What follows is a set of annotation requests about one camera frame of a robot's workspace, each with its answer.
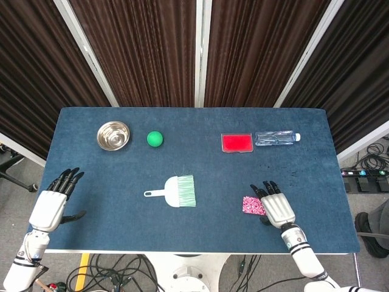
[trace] robotic arm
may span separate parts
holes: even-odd
[[[31,213],[29,223],[32,231],[24,237],[22,246],[4,280],[4,288],[10,292],[30,291],[32,284],[48,268],[41,265],[43,254],[50,242],[49,233],[59,224],[80,219],[86,211],[77,215],[63,216],[77,181],[84,175],[79,168],[65,170],[47,190],[41,192]]]
[[[373,290],[359,287],[344,287],[339,285],[328,276],[328,273],[317,259],[302,229],[295,224],[295,214],[285,195],[281,193],[275,182],[264,181],[267,192],[254,185],[257,197],[261,200],[267,218],[262,217],[261,221],[266,225],[273,225],[281,229],[281,238],[284,240],[291,256],[293,257],[302,275],[312,279],[304,292],[374,292]]]

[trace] green ball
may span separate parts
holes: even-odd
[[[152,131],[147,135],[147,143],[152,147],[159,147],[164,141],[164,137],[158,131]]]

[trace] white brush handle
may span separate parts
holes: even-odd
[[[143,193],[144,196],[165,196],[165,190],[147,190]]]

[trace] green bristles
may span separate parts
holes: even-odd
[[[180,207],[196,207],[193,175],[178,177],[178,197],[180,200]]]

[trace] stainless steel bowl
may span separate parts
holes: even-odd
[[[118,121],[105,123],[97,131],[97,143],[108,151],[121,149],[129,140],[128,127]]]

